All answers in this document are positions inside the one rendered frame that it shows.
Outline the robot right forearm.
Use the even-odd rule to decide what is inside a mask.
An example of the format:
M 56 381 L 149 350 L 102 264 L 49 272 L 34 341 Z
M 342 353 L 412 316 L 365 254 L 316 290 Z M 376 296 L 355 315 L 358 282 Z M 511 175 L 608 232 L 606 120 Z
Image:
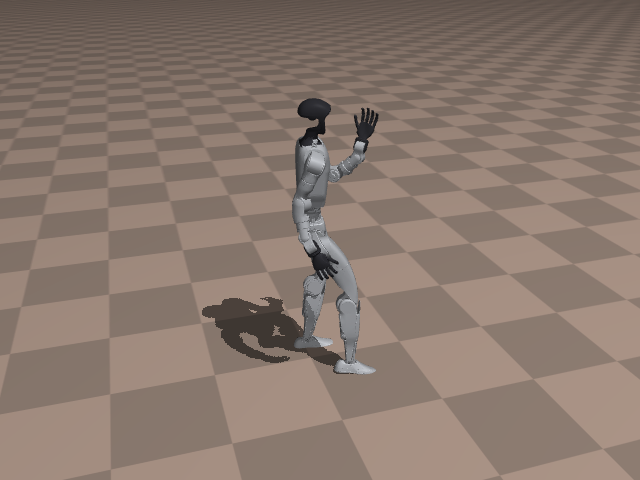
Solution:
M 300 199 L 294 200 L 292 204 L 292 216 L 294 223 L 296 223 L 297 232 L 299 232 L 298 240 L 303 244 L 308 254 L 312 254 L 318 249 L 313 243 L 313 237 L 309 230 L 310 218 L 309 215 L 304 214 L 304 203 Z

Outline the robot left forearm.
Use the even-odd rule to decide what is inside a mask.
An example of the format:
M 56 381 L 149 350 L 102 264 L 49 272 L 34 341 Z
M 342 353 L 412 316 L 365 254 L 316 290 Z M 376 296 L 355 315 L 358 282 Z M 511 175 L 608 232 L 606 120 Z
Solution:
M 363 153 L 365 142 L 356 141 L 354 145 L 354 151 L 344 161 L 341 161 L 338 165 L 339 169 L 343 172 L 343 176 L 350 175 L 352 171 L 365 160 L 365 153 Z M 342 176 L 342 177 L 343 177 Z

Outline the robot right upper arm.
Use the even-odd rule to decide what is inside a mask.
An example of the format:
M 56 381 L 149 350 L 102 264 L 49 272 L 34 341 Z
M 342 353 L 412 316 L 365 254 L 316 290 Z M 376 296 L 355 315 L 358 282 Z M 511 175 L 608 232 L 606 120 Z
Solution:
M 305 161 L 304 172 L 292 201 L 293 204 L 296 199 L 302 200 L 304 203 L 304 213 L 308 212 L 312 207 L 310 198 L 307 196 L 312 192 L 318 178 L 322 175 L 325 165 L 324 156 L 316 151 L 312 151 Z

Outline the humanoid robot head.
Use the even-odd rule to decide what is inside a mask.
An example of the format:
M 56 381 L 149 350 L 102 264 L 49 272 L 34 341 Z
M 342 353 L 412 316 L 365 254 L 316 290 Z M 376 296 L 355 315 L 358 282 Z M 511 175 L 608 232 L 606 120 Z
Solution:
M 313 140 L 318 139 L 318 134 L 325 133 L 325 118 L 330 111 L 331 106 L 321 99 L 310 98 L 300 103 L 297 110 L 300 117 L 308 118 L 311 121 L 318 119 L 319 121 L 318 126 L 307 128 L 305 135 L 299 140 L 301 147 L 302 145 L 312 146 Z M 318 139 L 316 144 L 321 145 L 322 143 Z

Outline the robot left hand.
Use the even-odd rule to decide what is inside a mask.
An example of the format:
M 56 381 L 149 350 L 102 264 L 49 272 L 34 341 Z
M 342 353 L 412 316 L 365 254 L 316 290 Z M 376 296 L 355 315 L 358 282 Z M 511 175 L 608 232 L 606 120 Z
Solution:
M 362 110 L 362 117 L 361 117 L 361 122 L 360 122 L 360 124 L 358 124 L 357 115 L 354 115 L 354 120 L 355 120 L 355 124 L 356 124 L 356 127 L 357 127 L 357 134 L 358 134 L 358 137 L 355 139 L 355 143 L 356 143 L 356 141 L 358 141 L 358 140 L 359 140 L 359 141 L 362 141 L 362 142 L 365 142 L 365 146 L 364 146 L 364 150 L 363 150 L 363 153 L 365 153 L 365 152 L 366 152 L 366 150 L 367 150 L 368 143 L 369 143 L 369 141 L 368 141 L 367 139 L 368 139 L 368 138 L 373 134 L 373 132 L 374 132 L 374 129 L 375 129 L 376 123 L 377 123 L 377 121 L 378 121 L 378 114 L 376 113 L 376 117 L 375 117 L 375 120 L 374 120 L 374 122 L 373 122 L 373 119 L 374 119 L 374 111 L 373 111 L 373 110 L 371 110 L 371 112 L 372 112 L 372 113 L 371 113 L 371 118 L 370 118 L 370 121 L 369 121 L 369 123 L 368 123 L 369 116 L 370 116 L 370 109 L 369 109 L 369 108 L 367 108 L 367 115 L 366 115 L 365 122 L 364 122 L 364 118 L 365 118 L 365 110 L 364 110 L 364 108 L 361 108 L 361 110 Z M 371 126 L 372 122 L 373 122 L 373 125 Z M 354 145 L 355 145 L 355 143 L 354 143 Z M 354 146 L 353 146 L 353 149 L 354 149 Z

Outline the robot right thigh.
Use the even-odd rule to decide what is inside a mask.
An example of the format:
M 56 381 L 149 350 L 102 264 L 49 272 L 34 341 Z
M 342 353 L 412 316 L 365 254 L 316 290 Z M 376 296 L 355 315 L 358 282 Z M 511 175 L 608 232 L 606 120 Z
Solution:
M 352 267 L 347 257 L 339 248 L 339 246 L 329 236 L 320 237 L 317 234 L 317 232 L 314 232 L 312 234 L 312 237 L 313 237 L 313 240 L 316 241 L 318 246 L 320 247 L 321 249 L 320 253 L 326 254 L 327 257 L 332 258 L 339 262 L 339 264 L 337 265 L 328 260 L 330 262 L 330 265 L 336 271 L 338 271 L 337 274 L 333 273 L 331 269 L 327 267 L 329 271 L 332 273 L 332 275 L 334 275 L 333 280 L 344 291 L 342 294 L 340 294 L 337 297 L 337 300 L 336 300 L 336 308 L 338 312 L 340 312 L 339 303 L 344 299 L 351 299 L 352 301 L 354 301 L 357 309 L 357 305 L 358 305 L 357 284 L 356 284 L 356 279 L 355 279 Z

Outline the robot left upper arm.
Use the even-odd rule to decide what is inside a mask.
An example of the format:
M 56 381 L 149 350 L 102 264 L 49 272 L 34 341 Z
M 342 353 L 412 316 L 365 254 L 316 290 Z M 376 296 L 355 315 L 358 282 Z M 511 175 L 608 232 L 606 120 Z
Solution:
M 339 166 L 331 166 L 330 164 L 330 173 L 329 173 L 329 181 L 336 183 L 343 176 L 343 172 L 339 169 Z

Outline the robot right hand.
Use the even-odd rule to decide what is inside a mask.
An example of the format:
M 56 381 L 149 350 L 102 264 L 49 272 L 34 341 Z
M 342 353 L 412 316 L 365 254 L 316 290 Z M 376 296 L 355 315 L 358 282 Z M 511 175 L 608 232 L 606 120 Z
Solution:
M 332 271 L 333 273 L 335 273 L 335 274 L 337 274 L 337 273 L 338 273 L 338 271 L 336 271 L 336 270 L 335 270 L 335 269 L 330 265 L 330 262 L 329 262 L 329 261 L 331 261 L 331 262 L 333 262 L 333 263 L 335 263 L 335 264 L 337 264 L 337 265 L 339 264 L 339 262 L 338 262 L 338 261 L 336 261 L 336 260 L 334 260 L 334 259 L 332 259 L 332 258 L 327 257 L 327 256 L 326 256 L 326 254 L 320 253 L 320 252 L 321 252 L 321 249 L 320 249 L 320 247 L 318 246 L 317 242 L 313 240 L 313 243 L 314 243 L 314 245 L 316 246 L 316 248 L 318 249 L 317 251 L 315 251 L 315 252 L 314 252 L 314 253 L 312 253 L 312 254 L 308 254 L 308 253 L 307 253 L 307 251 L 305 250 L 305 248 L 304 248 L 304 250 L 306 251 L 306 253 L 307 253 L 307 255 L 308 255 L 309 257 L 312 257 L 312 264 L 313 264 L 313 267 L 314 267 L 314 269 L 316 270 L 316 272 L 317 272 L 317 274 L 318 274 L 319 278 L 320 278 L 321 280 L 323 280 L 323 277 L 322 277 L 322 275 L 321 275 L 321 273 L 320 273 L 320 271 L 319 271 L 319 270 L 321 270 L 321 272 L 322 272 L 323 276 L 324 276 L 326 279 L 329 279 L 329 277 L 326 275 L 326 273 L 325 273 L 324 269 L 326 270 L 326 272 L 328 273 L 328 275 L 329 275 L 330 277 L 332 277 L 332 278 L 333 278 L 333 277 L 334 277 L 334 275 L 332 275 L 332 273 L 329 271 L 329 269 L 328 269 L 327 267 L 329 267 L 329 268 L 331 269 L 331 271 Z M 328 261 L 328 260 L 329 260 L 329 261 Z

